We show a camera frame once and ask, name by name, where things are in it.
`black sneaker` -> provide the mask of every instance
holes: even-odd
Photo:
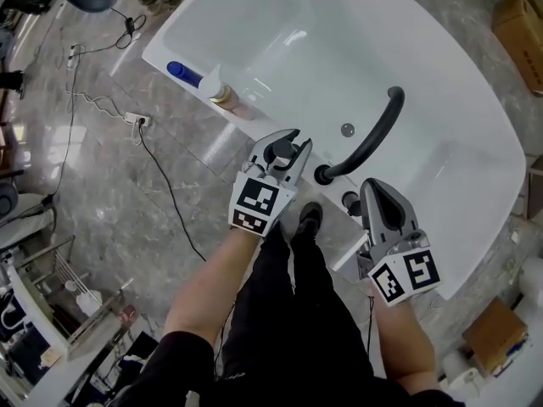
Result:
[[[309,202],[299,213],[299,225],[296,235],[309,231],[313,237],[321,229],[322,206],[317,202]]]
[[[177,6],[181,4],[181,1],[182,0],[168,0],[165,3],[170,7],[170,9],[177,9]]]

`bathroom fixture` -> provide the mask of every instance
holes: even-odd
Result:
[[[500,101],[413,0],[185,0],[143,58],[253,140],[300,129],[313,141],[302,176],[345,213],[343,196],[370,176],[404,195],[432,243],[444,298],[479,264],[524,179],[523,150]],[[221,109],[168,74],[171,61],[202,75],[221,64],[221,80],[262,116]],[[391,86],[406,100],[378,150],[349,175],[317,184],[318,166],[341,163],[370,133]],[[354,136],[343,136],[344,123]],[[356,271],[365,240],[337,241],[327,262]]]
[[[390,101],[387,108],[377,121],[377,124],[372,128],[370,133],[345,161],[329,166],[321,164],[315,169],[315,181],[322,185],[328,186],[332,184],[333,179],[338,176],[348,175],[358,169],[370,156],[375,152],[384,138],[389,134],[390,130],[396,123],[400,112],[404,107],[406,95],[401,87],[391,87],[389,89]]]
[[[122,290],[132,281],[130,280],[130,282],[123,285],[118,292],[111,295],[107,300],[98,301],[70,266],[70,254],[75,239],[76,237],[72,235],[19,263],[11,264],[7,268],[14,296],[22,310],[24,310],[25,318],[40,332],[40,335],[49,346],[67,360],[77,357],[77,349],[85,343],[85,339],[89,338],[94,330],[103,324],[104,317],[111,312],[111,303],[121,295]],[[48,265],[43,265],[43,261],[48,261],[47,257],[51,257],[51,261]],[[31,270],[34,270],[40,276],[32,280],[29,275]],[[53,308],[48,302],[48,293],[52,296],[48,282],[55,285],[59,281],[62,285],[67,281],[75,283],[76,288],[71,292],[74,296],[73,305],[76,305],[76,298],[81,294],[88,294],[97,301],[98,310],[91,317],[84,320],[73,332],[68,332],[63,327],[62,321],[57,319]]]

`person's arm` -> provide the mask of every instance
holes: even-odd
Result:
[[[389,307],[375,293],[375,316],[387,378],[410,394],[439,390],[434,347],[421,328],[411,303]]]
[[[234,228],[213,256],[177,293],[165,335],[189,332],[211,346],[230,312],[260,237]]]

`marble floor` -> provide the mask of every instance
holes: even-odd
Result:
[[[525,151],[543,153],[543,103],[529,94],[489,28],[497,0],[417,1],[483,72]],[[18,183],[24,191],[53,192],[59,182],[71,117],[70,95],[65,92],[74,78],[74,71],[65,70],[70,46],[106,47],[124,31],[118,14],[84,14],[70,5],[61,8],[63,4],[57,0],[49,13],[24,17],[8,56],[11,70],[27,68],[29,74],[25,98],[19,100],[10,93],[3,116],[24,131],[18,152],[18,161],[25,167]],[[115,7],[132,17],[143,12],[135,0],[120,0]],[[152,118],[144,134],[146,143],[171,179],[195,245],[209,256],[228,231],[233,179],[252,141],[141,59],[142,50],[167,16],[148,17],[141,36],[125,50],[113,47],[85,55],[75,90],[93,98],[111,97],[121,114],[130,111]],[[105,100],[100,106],[114,111]],[[295,227],[299,208],[312,199],[324,205],[319,240],[325,255],[331,255],[360,230],[306,183],[284,221],[288,230]],[[143,147],[132,142],[131,127],[99,112],[82,97],[76,99],[71,147],[56,204],[55,236],[76,235],[72,259],[78,268],[90,272],[92,284],[101,289],[116,289],[133,277],[131,300],[161,324],[175,291],[201,261],[188,245],[156,165]],[[519,243],[510,240],[512,230],[519,232]],[[511,216],[453,299],[445,302],[435,292],[414,299],[417,316],[438,356],[460,342],[463,330],[495,295],[514,294],[516,269],[527,256],[540,252],[542,238],[539,226]],[[366,295],[358,285],[332,275],[336,290],[366,336]]]

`electrical cable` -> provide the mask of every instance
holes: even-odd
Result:
[[[224,328],[227,325],[228,318],[230,318],[230,314],[232,313],[232,311],[234,310],[235,307],[236,307],[236,302],[234,301],[234,303],[232,304],[232,307],[230,308],[230,311],[228,312],[227,318],[225,318],[224,322],[222,323],[221,341],[219,342],[219,349],[217,350],[217,355],[215,356],[215,360],[214,360],[214,363],[213,363],[213,366],[214,366],[214,369],[215,369],[215,377],[217,379],[219,378],[219,372],[217,371],[217,363],[219,362],[219,357],[221,356],[222,341],[224,340]]]
[[[166,181],[166,184],[168,185],[168,190],[170,191],[171,200],[173,201],[173,206],[176,209],[177,215],[179,216],[179,220],[181,221],[181,226],[182,226],[182,228],[183,228],[183,230],[185,232],[185,235],[187,236],[188,243],[190,244],[190,247],[193,248],[193,251],[196,252],[196,254],[205,262],[204,256],[202,256],[202,254],[194,247],[193,240],[190,237],[190,235],[188,234],[187,228],[185,227],[185,221],[183,220],[182,215],[179,212],[179,208],[177,208],[176,197],[173,194],[173,190],[171,188],[171,184],[170,184],[170,180],[168,179],[168,176],[166,175],[166,173],[164,172],[164,170],[160,166],[160,163],[157,161],[157,159],[154,157],[154,155],[151,153],[151,151],[149,151],[149,149],[147,148],[147,144],[145,143],[145,139],[143,138],[142,126],[143,126],[143,119],[140,119],[139,122],[138,122],[138,128],[137,129],[138,129],[138,132],[139,132],[141,143],[142,143],[143,147],[145,148],[145,150],[147,151],[147,153],[153,159],[156,166],[159,168],[160,173],[162,174],[162,176],[164,177],[164,179]]]
[[[88,51],[82,51],[82,52],[79,52],[79,53],[75,53],[72,58],[75,58],[77,56],[82,56],[84,54],[98,53],[100,51],[110,50],[113,47],[116,47],[116,48],[118,48],[120,50],[125,50],[128,47],[130,47],[130,45],[133,42],[137,41],[137,39],[134,39],[134,33],[141,30],[141,28],[145,25],[145,23],[147,22],[147,16],[144,15],[144,14],[141,14],[141,15],[139,15],[138,17],[136,17],[133,20],[132,18],[126,17],[124,14],[119,12],[117,9],[111,8],[111,10],[113,10],[117,14],[121,15],[125,19],[125,28],[126,28],[125,32],[122,35],[119,36],[119,39],[117,39],[115,41],[115,43],[113,43],[111,45],[108,45],[107,47],[102,47],[102,48],[97,48],[95,50],[88,50]],[[124,38],[129,38],[128,43],[125,44],[125,45],[121,45]]]
[[[6,330],[15,330],[17,327],[19,327],[25,322],[25,317],[23,316],[19,321],[17,321],[12,326],[8,326],[8,324],[6,323],[6,314],[13,312],[12,310],[8,310],[8,309],[9,309],[9,305],[13,302],[14,297],[15,297],[14,295],[11,296],[11,298],[9,299],[8,305],[2,311],[2,314],[0,314],[0,322],[2,322],[2,325],[4,326]]]
[[[71,146],[71,132],[74,129],[74,118],[76,117],[76,100],[74,95],[74,90],[76,89],[76,80],[77,80],[77,70],[79,69],[79,64],[81,63],[81,59],[77,60],[76,67],[74,69],[74,80],[71,83],[71,94],[70,94],[70,103],[71,103],[71,118],[70,118],[70,130],[68,131],[68,146],[66,147],[66,155],[64,156],[64,160],[62,162],[62,165],[60,166],[60,178],[59,178],[59,184],[57,184],[57,188],[53,192],[52,196],[57,194],[57,192],[60,189],[60,184],[62,184],[62,177],[64,176],[64,167],[66,166],[66,160],[68,159],[68,154],[70,153],[70,146]]]
[[[111,364],[111,367],[109,368],[108,373],[105,375],[104,380],[107,380],[109,377],[109,374],[111,374],[111,371],[115,368],[116,365],[118,365],[124,358],[126,354],[121,354],[119,357],[115,358],[113,361],[113,364]]]
[[[114,8],[111,8],[114,12],[116,12],[117,14],[121,15],[124,19],[125,19],[125,26],[126,26],[126,29],[124,31],[124,33],[119,37],[119,39],[117,39],[117,41],[115,41],[114,44],[108,46],[108,47],[103,47],[103,48],[98,48],[96,50],[89,50],[89,51],[86,51],[86,52],[81,52],[81,53],[77,53],[77,54],[74,54],[74,57],[76,56],[81,56],[83,54],[89,54],[89,53],[97,53],[97,52],[100,52],[100,51],[103,51],[103,50],[108,50],[110,48],[113,48],[113,47],[117,47],[119,48],[120,50],[124,50],[125,48],[128,48],[128,46],[130,46],[134,41],[136,41],[137,39],[133,39],[133,34],[134,32],[136,31],[139,31],[144,25],[145,23],[147,22],[147,17],[142,14],[142,15],[139,15],[138,17],[136,17],[135,20],[133,20],[132,18],[128,18],[126,17],[123,13],[121,13],[120,11],[118,11],[117,9],[114,9]],[[49,24],[48,26],[48,29],[46,30],[45,34],[43,35],[43,38],[42,38],[42,41],[40,42],[40,44],[35,48],[34,50],[34,58],[33,60],[31,61],[31,63],[28,65],[29,67],[31,65],[33,65],[34,63],[37,62],[38,58],[39,58],[39,55],[40,55],[40,52],[42,51],[42,46],[49,34],[49,32],[51,31],[52,27],[53,27],[53,24],[54,24],[54,21],[56,20],[56,18],[53,18],[53,20],[51,21],[51,23]],[[130,37],[130,41],[125,45],[125,46],[119,46],[119,43],[120,41],[126,37],[126,36],[129,36]],[[67,87],[67,83],[68,83],[68,70],[66,69],[66,82],[65,82],[65,86],[64,86],[64,90],[66,91],[66,93],[70,94],[70,114],[71,114],[71,117],[70,117],[70,132],[69,132],[69,135],[68,135],[68,147],[66,148],[66,155],[64,156],[64,161],[62,163],[62,166],[60,168],[60,178],[59,178],[59,183],[57,184],[57,187],[55,189],[55,191],[50,195],[51,197],[56,195],[57,192],[59,191],[60,189],[60,184],[62,182],[62,178],[63,178],[63,175],[64,175],[64,165],[66,164],[66,160],[68,159],[68,155],[70,153],[70,146],[71,146],[71,133],[72,133],[72,130],[73,130],[73,126],[74,126],[74,118],[75,118],[75,98],[77,96],[82,96],[85,98],[85,100],[88,102],[88,103],[93,103],[94,106],[101,112],[104,112],[106,114],[108,114],[110,117],[112,118],[121,118],[123,119],[123,121],[128,124],[128,125],[132,125],[132,141],[134,142],[135,145],[140,145],[141,144],[141,139],[140,141],[136,142],[134,140],[134,137],[133,137],[133,133],[134,133],[134,128],[135,128],[135,125],[136,123],[132,124],[131,122],[128,122],[126,121],[125,117],[122,116],[120,113],[119,113],[119,110],[117,109],[117,107],[115,106],[115,103],[113,102],[113,100],[109,97],[97,97],[97,98],[91,98],[89,95],[87,95],[86,93],[84,92],[75,92],[75,88],[76,88],[76,77],[77,77],[77,70],[79,69],[79,64],[81,63],[81,58],[78,59],[77,61],[77,65],[74,69],[74,80],[72,82],[72,87],[70,90],[68,90],[68,87]],[[105,109],[101,109],[98,104],[97,104],[97,101],[100,100],[100,99],[108,99],[111,104],[113,105],[113,108],[115,110],[115,112],[117,113],[117,115],[113,115],[111,114],[108,110],[105,110]],[[38,203],[36,205],[34,205],[33,207],[30,207],[28,208],[27,210],[23,211],[21,214],[17,215],[16,217],[13,217],[9,220],[7,220],[5,223],[2,223],[0,225],[0,228],[6,226],[7,224],[17,220],[17,219],[20,219],[24,214],[26,214],[28,211],[31,211],[35,208],[38,208],[39,206],[41,206],[42,204],[41,203]]]
[[[118,10],[114,9],[114,11],[117,13],[117,14],[120,14],[122,15],[125,19],[126,19],[126,30],[125,32],[119,37],[119,39],[115,42],[115,44],[113,44],[112,46],[110,47],[104,47],[104,48],[99,48],[99,49],[96,49],[96,50],[89,50],[89,51],[86,51],[86,52],[81,52],[81,53],[76,53],[74,54],[74,56],[72,58],[74,58],[75,56],[82,56],[83,54],[89,54],[89,53],[97,53],[99,51],[103,51],[103,50],[106,50],[106,49],[110,49],[110,48],[113,48],[113,47],[117,47],[119,48],[120,50],[124,50],[125,48],[127,48],[131,43],[133,43],[133,34],[135,31],[138,31],[140,30],[144,25],[145,25],[145,22],[147,21],[147,17],[145,15],[140,15],[138,16],[135,20],[132,20],[132,18],[127,18],[124,14],[122,14],[121,12],[119,12]],[[137,28],[135,27],[135,24],[138,20],[143,20],[142,23],[140,24],[140,26],[138,26]],[[120,47],[118,44],[119,42],[122,40],[123,37],[125,36],[129,36],[130,37],[130,41],[124,46],[124,47]],[[102,99],[102,97],[98,97],[98,98],[95,98],[95,99],[92,99],[90,98],[88,95],[86,95],[86,93],[84,92],[76,92],[76,80],[77,80],[77,71],[79,70],[79,65],[81,64],[81,57],[79,57],[77,59],[77,64],[76,64],[76,67],[74,68],[74,80],[72,81],[72,84],[71,84],[71,89],[68,91],[67,89],[66,92],[70,94],[70,104],[71,104],[71,107],[70,107],[70,114],[71,114],[71,118],[70,118],[70,130],[69,130],[69,133],[68,133],[68,147],[66,148],[66,155],[64,156],[64,161],[62,162],[62,166],[60,166],[60,178],[59,178],[59,184],[57,185],[57,188],[55,189],[55,191],[53,192],[53,196],[55,194],[57,194],[57,192],[59,191],[60,189],[60,184],[62,183],[62,178],[64,176],[64,167],[66,165],[66,160],[68,159],[68,155],[70,153],[70,146],[71,146],[71,133],[72,133],[72,130],[74,128],[74,118],[76,116],[76,96],[83,96],[85,98],[86,101],[88,101],[89,103],[93,103],[97,109],[99,109],[100,111],[104,111],[105,113],[109,114],[109,116],[111,117],[121,117],[123,119],[123,121],[125,121],[124,117],[120,116],[120,113],[119,113],[119,110],[116,108],[115,106],[115,103],[113,103],[113,100],[111,100],[111,98],[109,98],[109,100],[111,101],[111,103],[113,104],[114,106],[114,109],[116,111],[116,113],[118,114],[118,116],[113,116],[112,114],[110,114],[109,112],[106,112],[105,110],[99,108],[99,106],[96,104],[96,101],[98,101],[99,99]],[[67,80],[68,78],[68,70],[66,69],[66,83],[68,82]],[[132,126],[132,140],[134,141],[133,139],[133,131],[134,131],[134,126],[135,124]]]
[[[368,296],[370,298],[370,325],[367,331],[367,355],[370,354],[370,342],[372,341],[372,323],[373,323],[373,306],[375,305],[375,298]]]

